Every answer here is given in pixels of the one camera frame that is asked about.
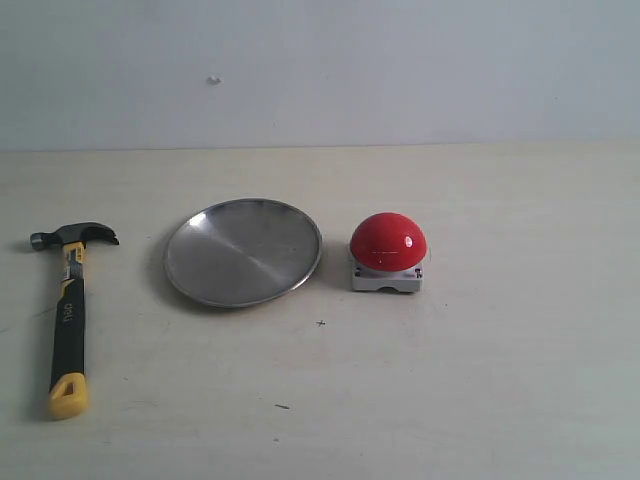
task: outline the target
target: metal plate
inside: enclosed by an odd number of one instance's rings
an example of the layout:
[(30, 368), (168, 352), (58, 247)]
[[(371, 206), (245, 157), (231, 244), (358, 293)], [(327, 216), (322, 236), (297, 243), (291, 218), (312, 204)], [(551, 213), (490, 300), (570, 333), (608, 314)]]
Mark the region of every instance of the metal plate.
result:
[(248, 307), (304, 283), (321, 251), (320, 231), (305, 213), (250, 198), (191, 217), (169, 240), (164, 267), (171, 283), (193, 300)]

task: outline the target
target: hammer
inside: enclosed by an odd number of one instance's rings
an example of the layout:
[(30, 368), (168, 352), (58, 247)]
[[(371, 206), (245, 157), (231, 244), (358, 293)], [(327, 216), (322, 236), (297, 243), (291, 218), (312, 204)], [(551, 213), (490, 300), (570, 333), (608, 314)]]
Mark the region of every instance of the hammer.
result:
[(116, 234), (101, 223), (85, 222), (65, 225), (53, 233), (34, 233), (31, 246), (41, 251), (62, 246), (60, 300), (56, 309), (53, 341), (49, 413), (62, 420), (82, 413), (89, 404), (84, 378), (84, 275), (85, 248), (89, 240), (104, 240), (118, 245)]

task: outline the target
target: red button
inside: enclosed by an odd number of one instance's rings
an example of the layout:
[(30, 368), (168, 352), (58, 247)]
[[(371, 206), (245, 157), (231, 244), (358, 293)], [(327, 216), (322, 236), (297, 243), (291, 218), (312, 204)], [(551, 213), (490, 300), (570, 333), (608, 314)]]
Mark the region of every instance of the red button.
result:
[(427, 254), (427, 240), (410, 218), (378, 213), (358, 225), (350, 248), (353, 257), (367, 268), (399, 272), (420, 263)]

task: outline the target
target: black hammer handle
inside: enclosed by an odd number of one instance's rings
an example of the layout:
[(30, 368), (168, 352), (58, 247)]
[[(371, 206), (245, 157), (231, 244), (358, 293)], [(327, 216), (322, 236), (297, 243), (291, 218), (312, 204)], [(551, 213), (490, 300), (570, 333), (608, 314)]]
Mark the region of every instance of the black hammer handle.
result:
[(82, 413), (89, 404), (84, 376), (84, 275), (82, 242), (63, 246), (62, 291), (56, 309), (56, 327), (49, 387), (49, 412), (56, 419)]

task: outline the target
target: white wall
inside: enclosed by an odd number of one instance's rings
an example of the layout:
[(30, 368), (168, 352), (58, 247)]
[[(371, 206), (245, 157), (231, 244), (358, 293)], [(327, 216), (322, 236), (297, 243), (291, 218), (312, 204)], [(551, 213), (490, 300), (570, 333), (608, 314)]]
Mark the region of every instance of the white wall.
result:
[(639, 18), (637, 0), (4, 0), (0, 150), (637, 136)]

